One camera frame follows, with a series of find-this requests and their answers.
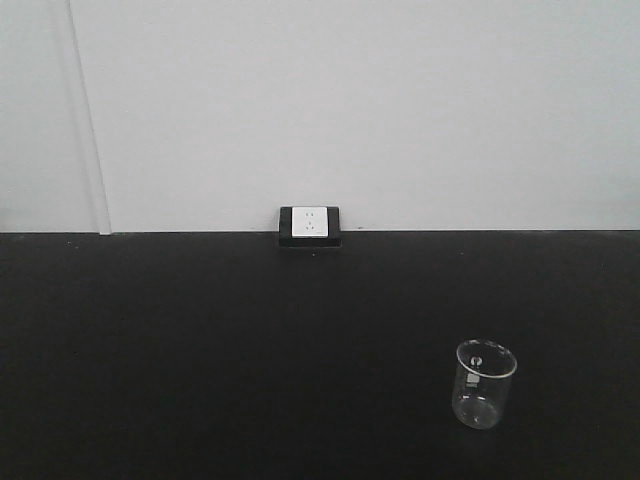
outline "electrical outlet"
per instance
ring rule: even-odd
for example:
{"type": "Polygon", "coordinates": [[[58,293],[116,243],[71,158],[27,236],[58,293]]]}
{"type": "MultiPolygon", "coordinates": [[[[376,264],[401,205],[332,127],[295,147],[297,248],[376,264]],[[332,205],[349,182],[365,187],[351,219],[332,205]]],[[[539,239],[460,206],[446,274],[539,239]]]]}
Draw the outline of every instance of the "electrical outlet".
{"type": "Polygon", "coordinates": [[[281,247],[325,248],[342,245],[338,207],[281,207],[281,247]]]}
{"type": "Polygon", "coordinates": [[[293,207],[291,236],[326,238],[329,236],[327,207],[293,207]]]}

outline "beaker rim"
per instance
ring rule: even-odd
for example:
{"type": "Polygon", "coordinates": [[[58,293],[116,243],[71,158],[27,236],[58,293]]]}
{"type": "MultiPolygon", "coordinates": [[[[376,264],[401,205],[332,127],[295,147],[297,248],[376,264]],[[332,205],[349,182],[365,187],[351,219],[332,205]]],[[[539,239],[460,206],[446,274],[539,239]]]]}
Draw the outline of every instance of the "beaker rim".
{"type": "Polygon", "coordinates": [[[462,365],[465,370],[467,370],[468,372],[473,373],[474,375],[478,375],[479,377],[482,377],[482,378],[492,378],[492,379],[495,379],[495,380],[499,380],[501,378],[509,378],[518,369],[518,360],[516,359],[516,356],[513,353],[511,353],[511,350],[509,350],[507,347],[504,347],[504,346],[500,345],[499,343],[496,343],[496,342],[491,341],[491,340],[485,340],[485,339],[465,340],[460,345],[458,345],[458,348],[456,348],[456,357],[458,357],[458,363],[460,365],[462,365]],[[511,360],[512,367],[507,372],[500,373],[498,375],[492,375],[492,374],[489,374],[489,373],[483,373],[483,372],[480,372],[477,369],[472,368],[471,366],[467,365],[462,360],[462,358],[460,356],[461,350],[464,347],[469,346],[469,345],[485,345],[487,347],[495,348],[495,349],[500,350],[503,355],[508,356],[509,360],[511,360]]]}

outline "black countertop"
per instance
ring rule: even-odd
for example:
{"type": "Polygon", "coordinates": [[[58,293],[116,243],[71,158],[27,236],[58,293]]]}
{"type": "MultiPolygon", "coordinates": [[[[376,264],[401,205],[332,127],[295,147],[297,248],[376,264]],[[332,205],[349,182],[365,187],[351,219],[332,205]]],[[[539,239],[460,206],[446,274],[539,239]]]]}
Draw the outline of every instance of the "black countertop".
{"type": "Polygon", "coordinates": [[[640,233],[5,234],[0,295],[2,479],[640,478],[640,233]]]}

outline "glass beaker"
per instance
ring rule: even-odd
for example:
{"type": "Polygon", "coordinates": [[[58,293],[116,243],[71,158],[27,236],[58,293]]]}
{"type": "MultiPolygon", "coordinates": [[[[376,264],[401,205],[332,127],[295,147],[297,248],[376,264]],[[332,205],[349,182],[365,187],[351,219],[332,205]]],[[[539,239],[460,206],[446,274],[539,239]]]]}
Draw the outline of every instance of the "glass beaker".
{"type": "Polygon", "coordinates": [[[458,345],[458,371],[451,406],[465,425],[480,430],[502,418],[511,376],[518,368],[513,354],[489,340],[467,340],[458,345]]]}

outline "outlet faceplate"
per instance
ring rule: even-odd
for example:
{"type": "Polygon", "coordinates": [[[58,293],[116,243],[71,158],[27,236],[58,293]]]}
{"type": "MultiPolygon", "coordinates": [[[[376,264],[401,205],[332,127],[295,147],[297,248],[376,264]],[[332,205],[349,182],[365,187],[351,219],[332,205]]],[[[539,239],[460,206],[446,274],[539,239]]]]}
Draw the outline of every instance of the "outlet faceplate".
{"type": "Polygon", "coordinates": [[[293,207],[291,236],[326,238],[329,236],[327,207],[293,207]]]}

